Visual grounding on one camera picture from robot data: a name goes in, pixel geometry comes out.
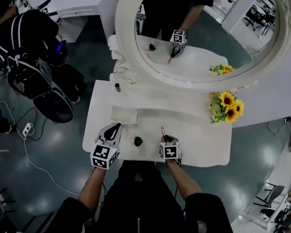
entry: power strip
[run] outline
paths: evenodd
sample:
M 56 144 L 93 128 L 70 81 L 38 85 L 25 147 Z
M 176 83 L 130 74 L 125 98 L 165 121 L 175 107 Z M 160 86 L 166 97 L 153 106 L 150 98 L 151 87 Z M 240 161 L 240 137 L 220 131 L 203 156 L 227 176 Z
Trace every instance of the power strip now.
M 26 127 L 23 130 L 23 136 L 26 138 L 29 131 L 32 129 L 32 123 L 27 123 Z

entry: yellow flower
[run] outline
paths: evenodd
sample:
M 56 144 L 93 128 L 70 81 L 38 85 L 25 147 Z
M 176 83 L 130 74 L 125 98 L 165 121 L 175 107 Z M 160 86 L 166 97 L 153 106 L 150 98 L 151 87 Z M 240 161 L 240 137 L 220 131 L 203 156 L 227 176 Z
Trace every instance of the yellow flower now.
M 225 118 L 225 122 L 228 123 L 233 123 L 237 120 L 237 118 L 239 117 L 239 113 L 236 110 L 236 107 L 228 107 L 225 111 L 226 113 L 226 118 Z
M 227 91 L 221 92 L 219 99 L 221 99 L 223 107 L 230 107 L 235 103 L 233 95 Z
M 235 107 L 237 112 L 239 113 L 239 115 L 243 116 L 243 112 L 244 112 L 244 103 L 243 101 L 236 99 L 235 100 Z
M 229 70 L 223 69 L 223 70 L 220 71 L 220 74 L 222 75 L 222 74 L 226 74 L 226 73 L 229 73 L 229 72 L 230 72 Z
M 235 69 L 232 66 L 228 66 L 228 65 L 222 65 L 224 70 L 229 70 L 229 72 L 234 71 Z

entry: artificial flower bouquet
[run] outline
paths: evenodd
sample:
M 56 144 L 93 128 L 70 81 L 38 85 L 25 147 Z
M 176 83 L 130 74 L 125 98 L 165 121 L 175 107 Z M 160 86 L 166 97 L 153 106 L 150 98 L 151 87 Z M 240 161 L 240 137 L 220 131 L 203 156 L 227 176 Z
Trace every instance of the artificial flower bouquet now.
M 222 75 L 222 74 L 233 72 L 235 71 L 235 69 L 229 65 L 217 65 L 214 67 L 210 67 L 209 71 L 216 72 L 219 75 Z
M 243 116 L 244 103 L 231 92 L 211 92 L 212 101 L 209 108 L 213 112 L 211 123 L 219 124 L 221 121 L 227 123 L 235 122 L 239 116 Z

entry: oval mirror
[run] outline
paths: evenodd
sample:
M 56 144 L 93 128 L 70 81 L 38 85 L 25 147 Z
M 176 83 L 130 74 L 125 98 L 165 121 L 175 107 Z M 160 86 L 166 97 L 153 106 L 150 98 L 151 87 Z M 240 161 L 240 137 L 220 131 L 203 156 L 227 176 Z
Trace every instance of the oval mirror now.
M 118 44 L 145 80 L 169 88 L 251 84 L 291 45 L 291 0 L 120 0 Z

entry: black shirt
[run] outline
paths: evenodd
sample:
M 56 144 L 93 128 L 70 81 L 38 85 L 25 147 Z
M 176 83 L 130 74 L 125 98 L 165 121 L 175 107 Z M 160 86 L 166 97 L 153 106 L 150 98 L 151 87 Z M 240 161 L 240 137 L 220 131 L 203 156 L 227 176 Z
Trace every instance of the black shirt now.
M 8 52 L 13 50 L 11 27 L 15 17 L 11 17 L 0 24 L 0 46 Z M 29 10 L 24 13 L 20 25 L 21 47 L 33 50 L 42 59 L 47 53 L 46 45 L 51 46 L 58 42 L 55 36 L 58 25 L 48 15 L 38 11 Z

